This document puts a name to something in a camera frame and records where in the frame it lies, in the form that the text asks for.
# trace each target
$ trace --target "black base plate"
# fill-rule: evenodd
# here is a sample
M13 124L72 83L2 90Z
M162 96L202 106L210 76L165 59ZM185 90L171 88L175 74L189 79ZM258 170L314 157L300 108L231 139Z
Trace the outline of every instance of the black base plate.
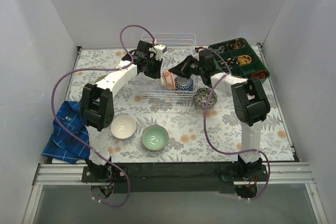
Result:
M232 168L232 162L202 163L119 163L129 176L132 192L164 192L164 191L219 191L234 194L234 181L241 178L225 179L222 171ZM257 173L258 181L266 181L265 166ZM92 176L88 167L84 167L82 182L101 183ZM126 193L125 176L115 168L116 174L113 193Z

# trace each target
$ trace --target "black bracket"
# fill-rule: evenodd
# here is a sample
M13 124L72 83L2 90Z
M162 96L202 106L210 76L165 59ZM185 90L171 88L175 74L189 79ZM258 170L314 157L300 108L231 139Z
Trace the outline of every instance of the black bracket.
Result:
M198 56L199 61L188 55L180 64L169 69L169 72L188 79L192 74L201 76L203 83L211 88L211 76L221 71L216 68L214 55L210 50L201 50Z
M248 164L245 164L240 158L238 158L238 162L221 164L219 173L224 182L239 181L240 178L252 178L255 175L258 175L259 181L267 179L266 166L262 164L261 158Z
M83 88L80 116L85 125L95 127L98 131L108 127L114 117L112 92L87 83Z
M159 79L161 77L161 65L163 60L156 60L156 53L151 51L151 48L153 48L153 44L140 40L137 49L131 50L130 54L134 57L133 64L136 65L138 74L143 72L145 76L152 79ZM131 57L125 55L122 60L131 61Z
M271 108L259 79L252 78L247 82L234 84L231 89L239 120L251 127L254 123L266 119Z

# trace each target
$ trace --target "green bowl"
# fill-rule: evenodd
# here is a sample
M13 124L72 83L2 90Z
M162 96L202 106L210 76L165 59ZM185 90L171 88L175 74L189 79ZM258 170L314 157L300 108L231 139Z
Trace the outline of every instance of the green bowl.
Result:
M142 132L142 144L151 151L159 151L168 142L168 132L159 125L149 126Z

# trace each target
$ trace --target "patterned bowl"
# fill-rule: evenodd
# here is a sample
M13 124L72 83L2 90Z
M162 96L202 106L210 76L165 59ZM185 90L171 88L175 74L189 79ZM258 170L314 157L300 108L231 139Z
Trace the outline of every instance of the patterned bowl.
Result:
M205 108L206 100L210 94L210 88L200 88L194 94L195 103L201 107ZM213 107L217 102L217 94L215 92L212 93L211 98L209 100L208 108Z
M175 78L175 89L179 91L193 91L194 81L193 79L185 79L177 76Z

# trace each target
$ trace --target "cable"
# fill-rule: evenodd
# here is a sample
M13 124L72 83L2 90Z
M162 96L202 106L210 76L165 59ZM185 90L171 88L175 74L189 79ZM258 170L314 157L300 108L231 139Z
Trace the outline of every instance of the cable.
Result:
M267 188L267 185L268 185L268 182L269 182L269 177L270 177L270 174L271 174L271 166L270 166L270 163L269 163L269 160L266 156L266 154L261 151L261 150L257 150L257 149L247 149L247 150L243 150L243 151L239 151L239 152L223 152L223 151L220 151L218 150L211 142L210 142L210 139L209 139L209 136L208 136L208 132L206 130L206 111L207 111L207 108L208 108L208 104L209 104L209 100L212 96L212 93L214 92L215 88L217 87L217 85L226 77L226 74L224 74L216 83L215 85L213 85L210 93L209 93L209 96L208 96L208 99L206 100L206 103L205 103L205 108L204 108L204 116L203 116L203 129L204 129L204 134L205 134L205 138L208 142L208 144L210 145L210 147L215 150L216 152L218 153L221 153L221 154L224 154L224 155L237 155L237 154L241 154L241 153L245 153L245 152L259 152L261 155L264 156L266 162L267 162L267 167L268 167L268 176L267 176L267 179L266 179L266 183L264 185L264 187L262 188L262 190L260 191L260 193L258 193L255 197L251 198L251 199L247 199L247 200L252 200L252 199L257 199L260 197L260 195L262 195L264 193L264 191L266 190Z
M253 177L251 178L250 182L248 184L245 184L245 185L242 185L242 186L246 186L246 187L249 187L249 185L252 183L253 181Z
M254 182L254 184L252 186L255 186L258 182L258 175L256 175L256 181Z
M131 57L131 62L122 67L121 69L125 69L125 68L128 68L130 65L133 64L134 62L134 57L130 54L130 52L128 52L128 50L126 49L123 41L122 41L122 33L129 27L140 27L142 29L144 29L153 39L153 41L155 41L153 35L144 27L142 26L139 26L139 25L129 25L129 26L125 26L121 31L120 31L120 43L121 43L121 46L123 47L123 49L125 50L125 52ZM105 162L107 162L108 164L110 164L111 166L115 167L116 169L118 169L119 171L123 172L124 175L125 175L125 178L126 178L126 181L127 181L127 186L128 186L128 189L127 189L127 195L124 199L124 201L120 204L112 204L112 203L109 203L105 200L101 200L101 199L98 199L96 197L94 197L94 199L98 200L99 202L102 202L104 204L107 204L111 207L121 207L122 205L124 205L126 203L126 201L128 200L129 196L130 196L130 192L131 192L131 184L130 184L130 180L126 174L126 172L120 168L118 165L112 163L111 161L107 160L106 158L104 158L101 154L99 154L99 152L97 152L95 149L93 149L93 147L89 144L87 144L85 141L83 141L82 139L80 139L78 136L72 134L61 122L60 120L57 118L57 115L56 115L56 112L55 112L55 105L54 105L54 98L55 98L55 92L56 92L56 89L58 87L58 85L60 84L60 82L65 78L67 77L68 75L72 74L72 73L76 73L76 72L79 72L79 71L117 71L117 70L120 70L119 68L82 68L82 69L76 69L76 70L73 70L73 71L70 71L68 73L66 73L65 75L63 75L61 78L59 78L59 80L56 82L55 86L54 86L54 89L52 91L52 94L51 94L51 110L53 112L53 115L54 115L54 118L55 118L55 121L58 123L58 125L65 131L67 132L70 136L72 136L74 139L78 140L80 143L84 144L85 146L89 147L90 150L92 150L94 153L97 154L97 156L99 156L102 160L104 160Z

